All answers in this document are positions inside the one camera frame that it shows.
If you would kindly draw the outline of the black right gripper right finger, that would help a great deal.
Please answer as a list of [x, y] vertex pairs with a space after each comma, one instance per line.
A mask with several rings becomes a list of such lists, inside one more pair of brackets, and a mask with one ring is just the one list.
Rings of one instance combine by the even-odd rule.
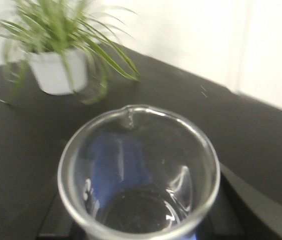
[[217, 200], [201, 224], [202, 240], [282, 240], [282, 205], [224, 164]]

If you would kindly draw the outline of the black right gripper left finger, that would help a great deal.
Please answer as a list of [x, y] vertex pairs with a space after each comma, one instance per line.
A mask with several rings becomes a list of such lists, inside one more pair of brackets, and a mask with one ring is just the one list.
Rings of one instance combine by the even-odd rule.
[[37, 233], [38, 240], [86, 240], [86, 233], [74, 222], [56, 193]]

